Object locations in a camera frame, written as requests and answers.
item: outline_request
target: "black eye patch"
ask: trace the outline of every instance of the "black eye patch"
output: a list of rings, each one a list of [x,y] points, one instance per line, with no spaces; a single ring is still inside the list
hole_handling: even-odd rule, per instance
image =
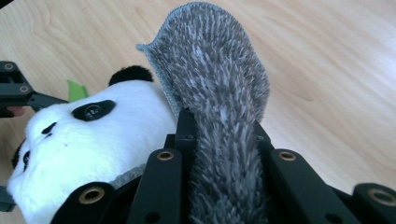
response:
[[[56,122],[53,122],[50,126],[48,126],[46,129],[44,129],[41,133],[42,134],[46,134],[46,133],[50,133],[50,131],[52,130],[53,127],[55,127]]]
[[[82,105],[72,111],[73,117],[84,121],[93,121],[109,114],[116,106],[111,100],[105,100],[97,103]]]
[[[27,168],[27,164],[29,163],[29,156],[30,156],[30,151],[27,151],[27,152],[24,154],[24,156],[23,156],[23,163],[24,163],[23,171],[25,171],[26,168]]]

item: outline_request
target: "black metal bracket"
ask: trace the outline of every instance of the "black metal bracket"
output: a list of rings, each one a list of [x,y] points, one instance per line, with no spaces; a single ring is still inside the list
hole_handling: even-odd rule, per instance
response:
[[[12,118],[6,106],[29,105],[34,111],[67,101],[35,91],[13,62],[0,62],[0,118]]]

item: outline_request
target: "gray fur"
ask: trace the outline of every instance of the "gray fur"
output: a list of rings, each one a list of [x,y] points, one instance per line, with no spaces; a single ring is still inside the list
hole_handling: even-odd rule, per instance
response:
[[[125,172],[122,175],[118,175],[116,179],[113,181],[109,182],[111,186],[113,186],[114,189],[119,189],[120,187],[124,186],[125,184],[131,182],[132,180],[138,178],[140,175],[143,174],[145,170],[146,164],[142,164],[140,166],[137,166],[130,171]]]
[[[239,22],[208,3],[171,12],[155,40],[138,45],[154,67],[175,115],[197,121],[191,170],[191,221],[263,223],[262,164],[254,121],[269,95],[265,70]]]

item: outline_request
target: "white fur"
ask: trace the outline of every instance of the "white fur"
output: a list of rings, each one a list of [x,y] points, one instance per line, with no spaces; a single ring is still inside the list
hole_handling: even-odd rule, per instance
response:
[[[85,104],[112,100],[114,109],[101,119],[83,121],[71,112]],[[53,122],[52,135],[41,133]],[[76,188],[109,182],[145,163],[162,148],[176,121],[160,87],[147,81],[125,81],[71,104],[39,111],[26,128],[18,165],[8,191],[29,224],[50,223]],[[23,155],[30,160],[23,171]]]

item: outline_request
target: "panda eye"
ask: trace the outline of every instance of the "panda eye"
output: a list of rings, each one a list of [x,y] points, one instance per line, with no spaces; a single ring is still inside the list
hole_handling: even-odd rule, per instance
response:
[[[24,156],[23,156],[23,163],[24,163],[23,171],[26,170],[27,164],[29,163],[29,155],[30,155],[30,151],[27,151],[27,152],[24,154]]]
[[[72,111],[73,117],[84,121],[93,121],[104,117],[113,110],[116,103],[105,100],[97,103],[82,105]]]

